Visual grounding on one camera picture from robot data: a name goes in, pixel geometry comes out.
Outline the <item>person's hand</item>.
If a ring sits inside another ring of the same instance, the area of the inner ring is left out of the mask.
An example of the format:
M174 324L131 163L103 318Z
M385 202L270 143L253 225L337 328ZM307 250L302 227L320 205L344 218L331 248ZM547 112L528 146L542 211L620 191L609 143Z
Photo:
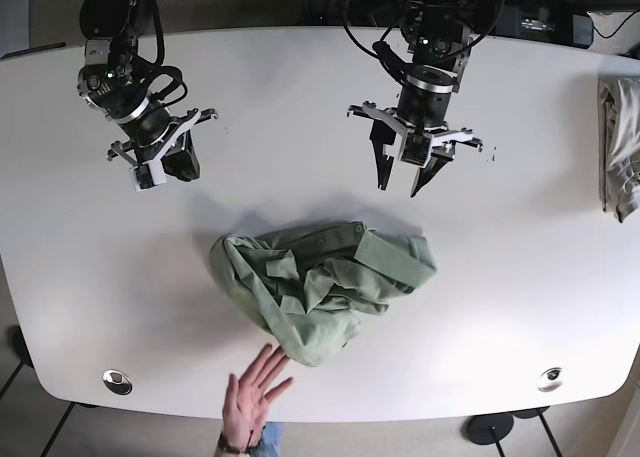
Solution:
M293 384L293 378L289 377L273 386L289 361L281 347L274 349L267 344L240 377L229 375L222 432L231 443L244 446L250 435L259 439L270 405Z

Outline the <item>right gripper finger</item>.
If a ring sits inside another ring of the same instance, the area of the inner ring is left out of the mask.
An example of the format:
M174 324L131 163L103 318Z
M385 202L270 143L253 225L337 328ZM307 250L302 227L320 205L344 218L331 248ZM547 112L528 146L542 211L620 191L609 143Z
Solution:
M164 155L163 168L167 175L182 182L191 182L200 178L200 163L190 131L182 134L171 150Z

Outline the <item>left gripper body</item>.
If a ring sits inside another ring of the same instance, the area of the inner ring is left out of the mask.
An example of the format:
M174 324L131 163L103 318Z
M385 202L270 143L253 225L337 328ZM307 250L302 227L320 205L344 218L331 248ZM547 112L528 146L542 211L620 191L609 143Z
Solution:
M458 89L455 77L432 66L418 66L407 72L402 80L399 101L395 107L382 109L372 102L351 105L350 116L379 120L396 133L395 143L386 152L400 152L407 132L430 133L431 152L437 147L466 145L483 149L483 142L467 128L452 130L446 122L451 96Z

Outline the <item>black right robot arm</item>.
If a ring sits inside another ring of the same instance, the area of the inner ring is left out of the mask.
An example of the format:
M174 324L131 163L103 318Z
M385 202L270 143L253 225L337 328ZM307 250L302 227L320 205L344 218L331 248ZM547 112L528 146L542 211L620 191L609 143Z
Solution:
M182 71L164 62L165 42L156 0L84 0L79 15L86 39L77 91L127 136L110 145L107 158L130 165L137 190L173 177L200 176L191 130L214 119L214 109L171 114L171 94L186 92Z

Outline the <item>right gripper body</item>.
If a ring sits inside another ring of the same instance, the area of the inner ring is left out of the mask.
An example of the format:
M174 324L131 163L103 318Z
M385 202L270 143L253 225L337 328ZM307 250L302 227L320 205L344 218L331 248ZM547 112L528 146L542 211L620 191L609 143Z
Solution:
M116 93L102 101L106 117L115 122L129 138L114 142L107 151L107 160L122 157L136 165L151 158L169 138L169 133L181 123L172 117L166 107L146 92L144 96L133 93Z

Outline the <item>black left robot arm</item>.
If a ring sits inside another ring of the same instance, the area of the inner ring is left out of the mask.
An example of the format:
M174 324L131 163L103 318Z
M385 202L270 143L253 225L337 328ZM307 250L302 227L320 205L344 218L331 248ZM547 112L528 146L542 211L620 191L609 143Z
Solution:
M473 130L452 130L446 121L472 49L495 27L489 24L472 37L464 19L466 1L404 0L393 25L407 43L411 61L403 60L384 37L367 51L401 87L393 107L365 101L347 111L372 122L369 140L381 190L386 189L397 161L415 167L411 192L417 194L454 160L457 146L483 149Z

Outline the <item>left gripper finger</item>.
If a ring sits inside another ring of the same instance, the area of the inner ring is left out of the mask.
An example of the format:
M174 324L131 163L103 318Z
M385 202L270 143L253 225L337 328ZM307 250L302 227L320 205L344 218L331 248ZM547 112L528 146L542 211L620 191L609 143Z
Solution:
M396 133L385 123L374 120L370 141L373 146L377 172L377 187L385 190L391 175L394 158L386 154L385 148L395 143Z
M415 197L417 193L426 186L446 164L453 160L453 146L435 148L426 165L418 169L410 196Z

